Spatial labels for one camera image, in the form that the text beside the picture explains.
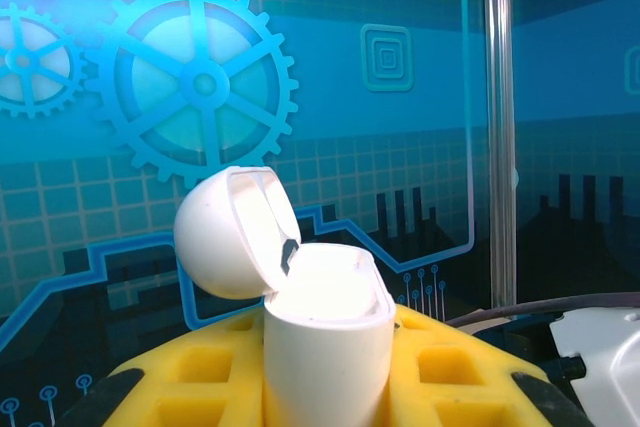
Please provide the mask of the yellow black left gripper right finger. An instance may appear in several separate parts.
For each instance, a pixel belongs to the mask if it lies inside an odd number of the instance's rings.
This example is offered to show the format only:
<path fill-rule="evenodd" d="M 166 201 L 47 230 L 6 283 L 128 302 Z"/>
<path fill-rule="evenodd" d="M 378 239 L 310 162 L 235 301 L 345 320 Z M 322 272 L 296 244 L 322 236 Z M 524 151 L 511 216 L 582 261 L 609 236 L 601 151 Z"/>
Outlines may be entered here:
<path fill-rule="evenodd" d="M 529 427 L 593 423 L 539 367 L 398 304 L 384 424 Z"/>

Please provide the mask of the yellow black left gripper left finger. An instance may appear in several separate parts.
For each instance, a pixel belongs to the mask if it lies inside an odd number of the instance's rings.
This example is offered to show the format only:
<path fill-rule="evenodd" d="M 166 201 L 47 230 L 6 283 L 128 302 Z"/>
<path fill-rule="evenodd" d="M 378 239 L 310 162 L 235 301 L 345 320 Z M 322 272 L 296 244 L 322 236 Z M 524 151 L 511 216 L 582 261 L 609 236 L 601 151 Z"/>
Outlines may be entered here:
<path fill-rule="evenodd" d="M 264 309 L 185 333 L 115 368 L 60 426 L 262 426 Z"/>

